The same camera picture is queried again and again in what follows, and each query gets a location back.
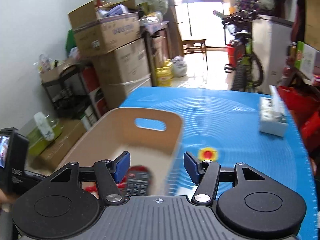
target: tiled floor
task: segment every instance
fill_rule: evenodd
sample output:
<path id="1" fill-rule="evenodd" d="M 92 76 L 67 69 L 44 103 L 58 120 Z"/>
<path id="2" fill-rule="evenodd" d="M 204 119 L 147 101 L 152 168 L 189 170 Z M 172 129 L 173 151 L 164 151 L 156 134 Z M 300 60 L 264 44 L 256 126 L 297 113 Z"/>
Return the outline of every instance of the tiled floor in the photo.
<path id="1" fill-rule="evenodd" d="M 216 90 L 230 89 L 232 74 L 224 72 L 224 66 L 228 63 L 228 54 L 225 51 L 208 51 L 208 72 L 202 54 L 185 55 L 188 65 L 187 75 L 174 78 L 173 87 L 207 88 Z"/>

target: bicycle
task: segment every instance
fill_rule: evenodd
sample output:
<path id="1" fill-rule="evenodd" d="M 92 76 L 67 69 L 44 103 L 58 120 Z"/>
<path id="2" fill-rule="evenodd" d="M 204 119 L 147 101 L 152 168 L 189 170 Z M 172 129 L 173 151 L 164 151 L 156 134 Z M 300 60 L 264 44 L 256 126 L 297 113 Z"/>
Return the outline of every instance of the bicycle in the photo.
<path id="1" fill-rule="evenodd" d="M 231 45 L 235 47 L 234 58 L 237 59 L 236 66 L 225 65 L 225 72 L 235 75 L 231 90 L 243 92 L 256 92 L 256 87 L 263 82 L 263 68 L 258 56 L 252 50 L 252 28 L 251 22 L 257 18 L 256 11 L 247 13 L 239 11 L 230 16 L 226 16 L 217 11 L 213 14 L 222 18 L 224 28 L 227 28 L 235 39 Z"/>

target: silver screw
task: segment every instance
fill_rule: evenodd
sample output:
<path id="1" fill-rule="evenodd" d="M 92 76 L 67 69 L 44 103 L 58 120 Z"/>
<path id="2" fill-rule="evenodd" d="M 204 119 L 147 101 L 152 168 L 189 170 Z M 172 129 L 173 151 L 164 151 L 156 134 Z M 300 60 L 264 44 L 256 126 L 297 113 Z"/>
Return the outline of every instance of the silver screw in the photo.
<path id="1" fill-rule="evenodd" d="M 210 197 L 206 194 L 198 194 L 195 196 L 195 200 L 198 202 L 208 202 Z"/>
<path id="2" fill-rule="evenodd" d="M 110 202 L 118 202 L 122 199 L 122 197 L 119 194 L 110 194 L 106 199 Z"/>

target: wooden chair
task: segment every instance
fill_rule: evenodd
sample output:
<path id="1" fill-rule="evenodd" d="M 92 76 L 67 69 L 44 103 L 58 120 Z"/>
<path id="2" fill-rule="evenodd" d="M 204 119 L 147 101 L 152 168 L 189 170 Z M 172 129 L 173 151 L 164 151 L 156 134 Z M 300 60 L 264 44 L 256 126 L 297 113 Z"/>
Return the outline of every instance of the wooden chair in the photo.
<path id="1" fill-rule="evenodd" d="M 171 7 L 171 12 L 173 14 L 175 28 L 177 29 L 177 32 L 179 34 L 180 55 L 183 56 L 187 54 L 202 53 L 203 62 L 204 62 L 204 55 L 205 55 L 205 60 L 207 63 L 207 70 L 208 70 L 207 49 L 205 45 L 205 41 L 207 39 L 197 39 L 196 37 L 193 37 L 193 36 L 182 39 L 181 33 L 179 31 L 179 27 L 178 27 L 179 23 L 177 22 L 177 15 L 176 15 L 176 10 L 174 6 Z"/>

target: yellow bottle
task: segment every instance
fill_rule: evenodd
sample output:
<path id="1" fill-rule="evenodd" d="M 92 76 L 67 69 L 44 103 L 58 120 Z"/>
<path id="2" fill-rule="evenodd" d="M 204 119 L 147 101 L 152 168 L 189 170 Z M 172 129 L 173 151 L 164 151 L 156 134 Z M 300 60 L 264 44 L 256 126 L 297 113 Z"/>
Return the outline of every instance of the yellow bottle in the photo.
<path id="1" fill-rule="evenodd" d="M 168 67 L 170 68 L 170 71 L 172 72 L 172 66 L 173 66 L 173 63 L 171 62 L 171 59 L 167 59 L 163 62 L 163 67 Z"/>
<path id="2" fill-rule="evenodd" d="M 170 67 L 157 68 L 156 75 L 159 87 L 171 87 L 172 73 Z"/>

